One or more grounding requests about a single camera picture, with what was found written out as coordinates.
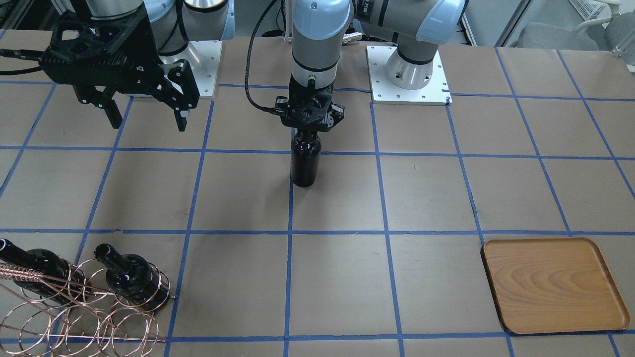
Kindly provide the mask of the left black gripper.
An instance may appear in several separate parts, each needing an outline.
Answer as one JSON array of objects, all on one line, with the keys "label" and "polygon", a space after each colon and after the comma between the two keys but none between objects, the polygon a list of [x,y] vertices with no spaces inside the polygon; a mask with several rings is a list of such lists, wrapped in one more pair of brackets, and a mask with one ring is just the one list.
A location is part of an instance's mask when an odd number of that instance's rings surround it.
[{"label": "left black gripper", "polygon": [[289,97],[276,97],[275,108],[284,126],[298,129],[299,142],[320,141],[319,132],[328,132],[339,124],[345,115],[343,105],[332,102],[333,87],[310,90],[306,87],[292,88]]}]

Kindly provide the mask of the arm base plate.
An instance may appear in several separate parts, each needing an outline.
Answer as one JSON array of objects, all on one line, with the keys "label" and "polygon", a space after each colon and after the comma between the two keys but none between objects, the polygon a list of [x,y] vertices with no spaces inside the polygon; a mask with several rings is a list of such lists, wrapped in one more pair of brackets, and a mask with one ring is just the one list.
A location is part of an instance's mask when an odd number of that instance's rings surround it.
[{"label": "arm base plate", "polygon": [[453,103],[440,52],[427,64],[406,62],[397,47],[367,46],[372,102],[395,105]]},{"label": "arm base plate", "polygon": [[202,99],[213,99],[219,75],[222,41],[192,41],[178,54],[160,55],[165,64],[172,64],[177,60],[187,60],[193,71],[193,76]]}]

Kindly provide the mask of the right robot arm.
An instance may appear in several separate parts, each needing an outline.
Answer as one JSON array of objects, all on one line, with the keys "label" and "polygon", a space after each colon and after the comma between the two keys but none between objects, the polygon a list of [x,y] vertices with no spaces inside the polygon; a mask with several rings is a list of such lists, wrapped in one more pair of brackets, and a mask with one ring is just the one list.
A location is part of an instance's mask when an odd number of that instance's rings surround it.
[{"label": "right robot arm", "polygon": [[173,110],[179,131],[200,99],[194,42],[231,39],[232,0],[71,0],[38,55],[43,72],[70,84],[78,102],[123,121],[116,93],[149,96]]}]

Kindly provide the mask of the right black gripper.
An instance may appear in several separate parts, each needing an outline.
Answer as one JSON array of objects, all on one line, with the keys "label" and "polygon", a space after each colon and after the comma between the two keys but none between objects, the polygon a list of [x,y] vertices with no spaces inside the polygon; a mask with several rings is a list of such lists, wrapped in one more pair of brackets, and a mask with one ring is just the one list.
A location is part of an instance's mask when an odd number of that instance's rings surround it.
[{"label": "right black gripper", "polygon": [[72,5],[55,21],[49,46],[39,57],[45,74],[75,86],[79,99],[99,106],[113,129],[123,122],[110,93],[150,96],[173,109],[184,132],[200,93],[191,64],[162,64],[143,5]]}]

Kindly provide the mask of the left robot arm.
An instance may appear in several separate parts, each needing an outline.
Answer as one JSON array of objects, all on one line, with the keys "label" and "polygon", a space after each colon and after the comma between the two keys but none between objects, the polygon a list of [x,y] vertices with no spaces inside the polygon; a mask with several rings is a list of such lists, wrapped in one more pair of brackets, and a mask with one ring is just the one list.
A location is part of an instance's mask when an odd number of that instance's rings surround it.
[{"label": "left robot arm", "polygon": [[294,0],[292,75],[288,96],[276,99],[275,115],[296,129],[297,144],[319,140],[319,132],[343,120],[333,91],[351,25],[395,44],[385,70],[391,84],[424,88],[433,77],[438,47],[451,38],[466,7],[466,0]]}]

